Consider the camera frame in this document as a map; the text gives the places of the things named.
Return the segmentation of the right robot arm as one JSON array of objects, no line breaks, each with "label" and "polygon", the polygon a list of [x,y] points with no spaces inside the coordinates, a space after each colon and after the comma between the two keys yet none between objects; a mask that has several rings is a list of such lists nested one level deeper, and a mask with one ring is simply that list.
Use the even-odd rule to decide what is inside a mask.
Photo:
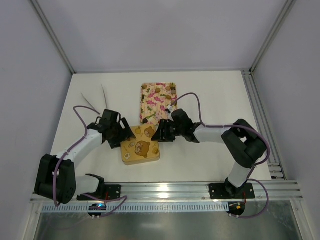
[{"label": "right robot arm", "polygon": [[244,119],[238,119],[231,126],[209,127],[193,122],[187,113],[178,109],[170,119],[162,119],[152,136],[153,141],[174,142],[183,137],[190,143],[222,143],[229,150],[235,163],[223,183],[210,183],[212,200],[254,199],[253,185],[248,182],[257,161],[267,151],[267,144]]}]

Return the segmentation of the silver tin lid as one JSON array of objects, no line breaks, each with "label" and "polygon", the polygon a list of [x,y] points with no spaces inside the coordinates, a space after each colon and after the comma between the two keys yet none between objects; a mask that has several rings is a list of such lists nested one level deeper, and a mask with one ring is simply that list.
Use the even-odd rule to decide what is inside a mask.
[{"label": "silver tin lid", "polygon": [[156,127],[153,124],[144,124],[133,126],[131,130],[135,137],[128,138],[120,145],[122,162],[129,166],[158,161],[159,142],[152,141]]}]

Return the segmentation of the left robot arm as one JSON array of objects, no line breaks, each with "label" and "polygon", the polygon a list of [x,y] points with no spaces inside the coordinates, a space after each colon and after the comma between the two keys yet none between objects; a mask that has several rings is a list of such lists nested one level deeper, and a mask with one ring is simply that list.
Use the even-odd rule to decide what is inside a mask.
[{"label": "left robot arm", "polygon": [[95,122],[85,125],[84,135],[58,154],[45,154],[39,163],[34,193],[50,199],[55,206],[78,200],[106,200],[107,188],[101,176],[87,173],[76,175],[76,168],[95,149],[108,143],[119,148],[124,141],[134,138],[126,118],[119,112],[106,109]]}]

